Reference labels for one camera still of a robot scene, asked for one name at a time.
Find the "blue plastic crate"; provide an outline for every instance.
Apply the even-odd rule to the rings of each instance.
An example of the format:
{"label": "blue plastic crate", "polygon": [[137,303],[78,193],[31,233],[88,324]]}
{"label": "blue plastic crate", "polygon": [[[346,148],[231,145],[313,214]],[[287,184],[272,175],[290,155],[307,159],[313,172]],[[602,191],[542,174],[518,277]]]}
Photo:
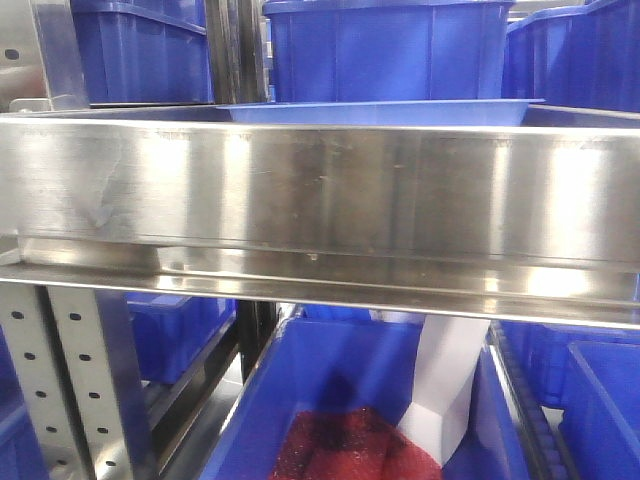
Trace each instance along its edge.
{"label": "blue plastic crate", "polygon": [[575,343],[560,431],[583,480],[640,478],[640,347]]}
{"label": "blue plastic crate", "polygon": [[127,293],[143,380],[175,383],[233,312],[227,302],[232,301]]}
{"label": "blue plastic crate", "polygon": [[[296,319],[285,324],[200,480],[267,478],[298,411],[373,406],[396,423],[411,400],[420,330],[420,325],[380,322]],[[529,479],[488,351],[479,365],[469,431],[445,466],[445,479]]]}
{"label": "blue plastic crate", "polygon": [[640,111],[640,16],[635,0],[539,11],[509,26],[505,97]]}
{"label": "blue plastic crate", "polygon": [[502,325],[537,400],[551,408],[566,406],[571,342],[640,344],[640,332],[633,330],[516,322],[503,322]]}
{"label": "blue plastic crate", "polygon": [[73,0],[92,103],[210,102],[202,0]]}
{"label": "blue plastic crate", "polygon": [[499,98],[509,0],[271,0],[276,100]]}
{"label": "blue plastic crate", "polygon": [[316,320],[371,320],[371,313],[369,313],[369,310],[366,308],[308,304],[303,305],[302,309],[303,315],[306,318],[313,318]]}

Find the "bin rim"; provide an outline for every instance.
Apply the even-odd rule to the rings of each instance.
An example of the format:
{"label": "bin rim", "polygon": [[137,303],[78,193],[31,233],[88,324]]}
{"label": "bin rim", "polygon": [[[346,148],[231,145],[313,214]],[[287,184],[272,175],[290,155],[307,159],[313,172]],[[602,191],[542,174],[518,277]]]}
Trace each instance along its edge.
{"label": "bin rim", "polygon": [[268,0],[265,15],[366,8],[445,7],[452,5],[500,5],[511,8],[515,0]]}
{"label": "bin rim", "polygon": [[152,20],[154,22],[170,25],[172,27],[188,30],[198,35],[206,35],[207,30],[205,27],[189,23],[180,18],[158,13],[148,8],[139,7],[130,3],[122,3],[118,0],[76,0],[72,3],[73,14],[79,13],[120,13],[126,15],[133,15],[135,17],[144,18],[146,20]]}
{"label": "bin rim", "polygon": [[532,13],[531,15],[529,15],[526,18],[523,18],[522,20],[513,22],[511,25],[507,27],[507,34],[541,20],[549,20],[553,18],[563,18],[563,17],[579,17],[582,15],[588,15],[600,9],[606,8],[612,4],[622,3],[624,1],[625,0],[596,0],[595,2],[589,3],[587,5],[573,5],[568,7],[545,8],[544,10],[539,10],[535,13]]}

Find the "blue tray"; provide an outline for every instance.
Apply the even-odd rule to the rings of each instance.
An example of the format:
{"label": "blue tray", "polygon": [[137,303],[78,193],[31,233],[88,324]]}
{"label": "blue tray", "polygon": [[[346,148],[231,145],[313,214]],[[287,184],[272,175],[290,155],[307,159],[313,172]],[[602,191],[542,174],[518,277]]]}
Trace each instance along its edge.
{"label": "blue tray", "polygon": [[303,316],[316,320],[371,320],[371,314],[366,308],[308,304],[303,305],[302,309]]}
{"label": "blue tray", "polygon": [[517,126],[532,100],[267,103],[227,105],[235,122],[281,124]]}
{"label": "blue tray", "polygon": [[[0,328],[0,382],[15,381],[16,372],[13,369],[13,362],[9,349],[4,340],[4,334]],[[0,390],[0,403],[2,403],[2,391]]]}
{"label": "blue tray", "polygon": [[0,478],[49,480],[35,432],[21,396],[0,405]]}

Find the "red fabric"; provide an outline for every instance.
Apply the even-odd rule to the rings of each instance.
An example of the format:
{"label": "red fabric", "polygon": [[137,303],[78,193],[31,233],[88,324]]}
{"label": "red fabric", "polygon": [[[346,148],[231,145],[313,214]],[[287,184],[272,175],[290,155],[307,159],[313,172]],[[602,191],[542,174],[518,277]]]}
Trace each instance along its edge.
{"label": "red fabric", "polygon": [[269,480],[441,480],[440,466],[373,409],[299,413]]}
{"label": "red fabric", "polygon": [[381,480],[442,480],[442,469],[400,432],[389,442]]}

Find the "white paper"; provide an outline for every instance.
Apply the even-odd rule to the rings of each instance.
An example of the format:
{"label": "white paper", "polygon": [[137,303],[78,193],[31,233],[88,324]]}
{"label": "white paper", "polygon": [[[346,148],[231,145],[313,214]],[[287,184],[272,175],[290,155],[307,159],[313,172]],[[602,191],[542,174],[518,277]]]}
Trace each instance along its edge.
{"label": "white paper", "polygon": [[398,426],[440,465],[467,431],[473,376],[489,324],[429,315],[422,328],[412,403]]}

